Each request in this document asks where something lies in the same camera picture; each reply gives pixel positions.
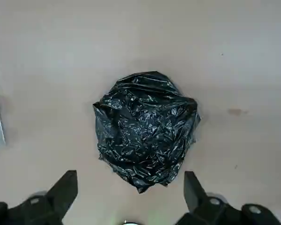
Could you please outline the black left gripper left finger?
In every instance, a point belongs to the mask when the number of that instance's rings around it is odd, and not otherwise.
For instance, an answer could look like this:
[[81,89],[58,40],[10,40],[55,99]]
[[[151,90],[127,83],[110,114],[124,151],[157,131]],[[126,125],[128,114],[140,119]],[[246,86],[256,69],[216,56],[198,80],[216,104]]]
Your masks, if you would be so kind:
[[68,170],[44,195],[34,195],[16,207],[0,202],[0,225],[61,225],[78,195],[76,170]]

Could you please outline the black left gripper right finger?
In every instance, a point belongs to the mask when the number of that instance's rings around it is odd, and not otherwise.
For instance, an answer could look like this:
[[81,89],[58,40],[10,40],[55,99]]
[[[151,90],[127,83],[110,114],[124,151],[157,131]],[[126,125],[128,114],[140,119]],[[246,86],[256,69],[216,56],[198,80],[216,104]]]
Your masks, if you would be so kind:
[[208,196],[193,171],[184,173],[184,199],[188,207],[179,225],[281,225],[266,207],[247,203],[240,210],[216,196]]

